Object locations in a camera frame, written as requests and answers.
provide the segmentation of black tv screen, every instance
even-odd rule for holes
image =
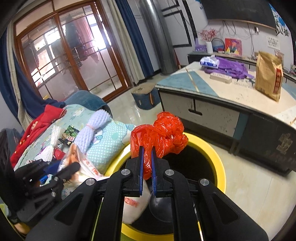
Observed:
[[[201,0],[208,19],[246,21],[276,28],[266,0]]]

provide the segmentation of white vase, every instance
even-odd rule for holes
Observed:
[[[205,42],[207,46],[207,53],[213,53],[213,45],[212,42]]]

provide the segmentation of red picture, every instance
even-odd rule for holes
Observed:
[[[225,52],[242,56],[242,41],[239,39],[225,39]]]

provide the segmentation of red blanket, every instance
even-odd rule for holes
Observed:
[[[63,110],[52,105],[46,105],[44,112],[38,116],[26,129],[26,132],[22,136],[20,143],[17,145],[15,152],[10,158],[12,167],[15,167],[18,160],[26,150],[43,132],[57,119],[63,117],[66,110]]]

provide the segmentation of purple cloth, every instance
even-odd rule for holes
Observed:
[[[248,74],[248,70],[243,63],[237,61],[231,61],[225,58],[216,57],[220,61],[218,69],[205,68],[207,74],[216,72],[221,74],[230,75],[235,79],[244,79],[246,77],[254,78],[254,76]]]

